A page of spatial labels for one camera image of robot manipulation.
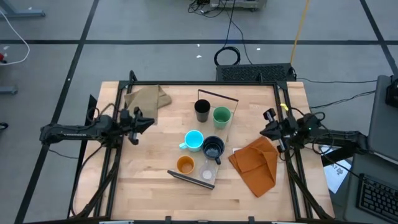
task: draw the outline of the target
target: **black mug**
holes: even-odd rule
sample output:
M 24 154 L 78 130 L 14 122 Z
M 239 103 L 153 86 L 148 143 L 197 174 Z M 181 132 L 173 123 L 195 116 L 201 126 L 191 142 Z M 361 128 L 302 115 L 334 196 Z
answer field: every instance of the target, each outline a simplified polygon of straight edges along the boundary
M 195 112 L 199 122 L 206 122 L 209 117 L 210 103 L 207 100 L 198 100 L 195 103 Z
M 220 165 L 220 156 L 224 152 L 224 148 L 223 140 L 217 136 L 209 136 L 204 140 L 202 150 L 207 159 L 213 159 Z

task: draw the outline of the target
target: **gray floor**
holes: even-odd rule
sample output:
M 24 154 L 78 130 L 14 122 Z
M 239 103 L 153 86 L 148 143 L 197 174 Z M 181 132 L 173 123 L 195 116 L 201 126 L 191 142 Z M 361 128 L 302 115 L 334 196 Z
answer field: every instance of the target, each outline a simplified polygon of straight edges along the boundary
M 398 40 L 394 0 L 367 0 L 386 40 Z M 45 10 L 47 17 L 13 20 L 16 30 L 29 40 L 78 40 L 93 0 L 15 0 L 20 9 Z M 88 40 L 177 40 L 224 39 L 228 18 L 188 14 L 189 0 L 99 0 Z M 305 0 L 269 0 L 255 13 L 239 10 L 234 21 L 246 39 L 293 40 Z M 240 33 L 231 27 L 231 39 Z M 26 48 L 1 44 L 17 39 L 0 21 L 0 52 L 8 61 L 19 60 Z M 300 39 L 377 40 L 357 0 L 312 1 Z M 139 80 L 214 80 L 214 53 L 222 45 L 85 45 L 81 53 L 59 123 L 82 124 L 90 94 L 97 96 L 105 80 L 125 80 L 133 69 Z M 15 96 L 0 96 L 0 120 L 10 124 L 0 133 L 0 221 L 12 223 L 21 204 L 40 151 L 39 128 L 50 122 L 77 45 L 32 44 L 26 62 L 0 67 L 0 85 L 17 85 Z M 243 46 L 236 45 L 242 52 Z M 292 45 L 247 45 L 253 63 L 285 63 Z M 389 46 L 398 59 L 398 46 Z M 248 63 L 242 55 L 242 64 Z M 222 53 L 220 63 L 231 63 L 234 55 Z M 299 45 L 294 67 L 300 77 L 312 80 L 374 80 L 392 75 L 378 45 Z M 305 82 L 311 106 L 349 98 L 375 88 L 368 84 L 322 85 Z M 322 109 L 331 129 L 360 130 L 367 134 L 373 96 L 365 96 Z M 78 155 L 77 142 L 52 146 L 69 156 Z M 25 222 L 65 218 L 72 190 L 76 161 L 50 153 L 32 198 Z M 341 213 L 336 199 L 336 214 Z

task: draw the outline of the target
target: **orange cloth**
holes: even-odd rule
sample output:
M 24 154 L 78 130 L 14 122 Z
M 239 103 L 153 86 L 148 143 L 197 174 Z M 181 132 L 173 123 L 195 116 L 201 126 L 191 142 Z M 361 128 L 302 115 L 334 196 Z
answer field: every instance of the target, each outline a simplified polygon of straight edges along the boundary
M 267 138 L 260 137 L 228 159 L 255 196 L 275 186 L 278 152 Z

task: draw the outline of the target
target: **mug handle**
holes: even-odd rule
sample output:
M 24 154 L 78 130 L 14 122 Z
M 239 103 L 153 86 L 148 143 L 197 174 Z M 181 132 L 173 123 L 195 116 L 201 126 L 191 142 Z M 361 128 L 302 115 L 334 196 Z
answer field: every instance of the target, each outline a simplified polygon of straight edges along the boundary
M 216 158 L 217 165 L 221 165 L 221 159 L 219 157 Z
M 181 150 L 187 149 L 187 147 L 188 147 L 185 142 L 181 143 L 179 146 L 180 146 Z

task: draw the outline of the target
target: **white cable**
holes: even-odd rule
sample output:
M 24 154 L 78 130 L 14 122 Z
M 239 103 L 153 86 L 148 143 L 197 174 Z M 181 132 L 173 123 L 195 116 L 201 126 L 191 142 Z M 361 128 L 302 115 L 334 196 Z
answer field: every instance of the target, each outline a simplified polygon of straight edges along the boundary
M 4 13 L 0 10 L 0 13 L 2 14 L 2 16 L 4 16 L 4 18 L 6 19 L 8 25 L 10 26 L 10 28 L 12 29 L 12 31 L 14 31 L 15 34 L 17 34 L 17 36 L 21 39 L 21 41 L 23 41 L 23 43 L 25 43 L 26 47 L 27 47 L 27 53 L 26 56 L 24 57 L 24 59 L 18 61 L 18 62 L 9 62 L 9 63 L 0 63 L 0 66 L 5 66 L 5 65 L 14 65 L 17 63 L 21 63 L 24 62 L 26 60 L 26 58 L 29 56 L 30 53 L 30 47 L 27 44 L 27 42 L 18 34 L 18 32 L 13 28 L 13 26 L 11 25 L 10 21 L 8 21 L 6 15 L 4 15 Z

